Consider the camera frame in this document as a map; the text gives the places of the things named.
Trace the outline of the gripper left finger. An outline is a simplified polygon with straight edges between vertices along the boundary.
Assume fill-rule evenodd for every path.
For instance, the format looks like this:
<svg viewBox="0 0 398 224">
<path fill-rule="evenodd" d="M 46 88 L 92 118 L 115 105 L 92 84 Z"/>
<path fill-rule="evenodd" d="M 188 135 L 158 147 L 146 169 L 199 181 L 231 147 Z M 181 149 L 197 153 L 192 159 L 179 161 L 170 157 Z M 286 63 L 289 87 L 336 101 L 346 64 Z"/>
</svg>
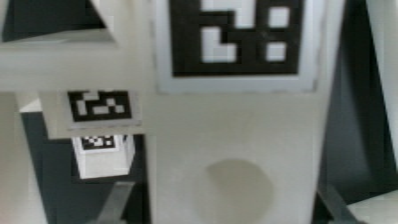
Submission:
<svg viewBox="0 0 398 224">
<path fill-rule="evenodd" d="M 87 224 L 149 224 L 149 199 L 146 184 L 117 182 L 99 215 Z"/>
</svg>

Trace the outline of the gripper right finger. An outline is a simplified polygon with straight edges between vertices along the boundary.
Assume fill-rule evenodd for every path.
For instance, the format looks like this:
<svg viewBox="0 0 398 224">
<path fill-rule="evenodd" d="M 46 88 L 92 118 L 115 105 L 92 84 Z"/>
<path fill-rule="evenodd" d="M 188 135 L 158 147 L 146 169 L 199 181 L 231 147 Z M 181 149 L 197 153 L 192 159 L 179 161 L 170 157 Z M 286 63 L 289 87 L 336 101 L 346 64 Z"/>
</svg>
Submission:
<svg viewBox="0 0 398 224">
<path fill-rule="evenodd" d="M 337 190 L 329 184 L 318 185 L 311 224 L 368 224 L 355 218 Z"/>
</svg>

